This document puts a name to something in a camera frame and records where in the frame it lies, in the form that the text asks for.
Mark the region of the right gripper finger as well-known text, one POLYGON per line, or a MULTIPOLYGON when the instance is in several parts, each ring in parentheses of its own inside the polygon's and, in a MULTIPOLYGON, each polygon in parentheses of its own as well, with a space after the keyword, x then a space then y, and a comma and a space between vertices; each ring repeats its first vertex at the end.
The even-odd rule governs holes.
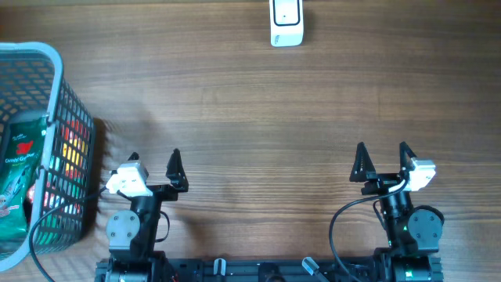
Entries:
POLYGON ((354 183, 362 183, 376 178, 376 169, 373 165, 373 162, 371 161, 369 152, 366 149, 366 145, 364 142, 360 142, 357 145, 355 162, 351 170, 349 181, 354 183))
POLYGON ((411 170, 413 168, 413 158, 416 155, 406 142, 399 144, 399 159, 401 170, 411 170))

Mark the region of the green 3M gloves package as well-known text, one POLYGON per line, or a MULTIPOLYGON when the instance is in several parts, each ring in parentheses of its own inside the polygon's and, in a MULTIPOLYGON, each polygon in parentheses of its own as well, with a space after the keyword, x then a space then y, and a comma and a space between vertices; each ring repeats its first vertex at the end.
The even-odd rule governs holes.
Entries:
POLYGON ((1 171, 1 240, 16 240, 27 232, 24 201, 35 181, 46 134, 43 117, 9 126, 11 136, 1 171))

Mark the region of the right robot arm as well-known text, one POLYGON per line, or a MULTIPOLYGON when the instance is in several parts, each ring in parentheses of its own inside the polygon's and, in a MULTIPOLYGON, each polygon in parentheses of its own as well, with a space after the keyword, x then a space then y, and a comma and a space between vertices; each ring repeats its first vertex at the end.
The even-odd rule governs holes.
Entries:
POLYGON ((411 193, 423 189, 436 174, 432 160, 418 158, 399 145, 400 171, 378 173, 364 143, 357 145, 350 180, 363 183, 363 195, 378 197, 380 221, 388 246, 378 248, 367 266, 353 270, 362 281, 443 281, 439 251, 444 215, 429 205, 414 206, 411 193))

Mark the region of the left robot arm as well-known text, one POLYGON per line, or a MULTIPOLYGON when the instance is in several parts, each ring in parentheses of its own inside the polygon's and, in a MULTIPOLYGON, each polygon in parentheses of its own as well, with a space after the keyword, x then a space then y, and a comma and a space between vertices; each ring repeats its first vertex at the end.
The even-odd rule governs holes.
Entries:
POLYGON ((158 223, 167 214, 161 210, 166 201, 178 200, 189 190, 179 149, 171 154, 165 176, 169 183, 149 185, 149 173, 134 152, 110 172, 106 188, 130 201, 130 208, 112 215, 106 224, 110 258, 96 266, 96 281, 177 281, 178 274, 164 251, 154 246, 158 223))

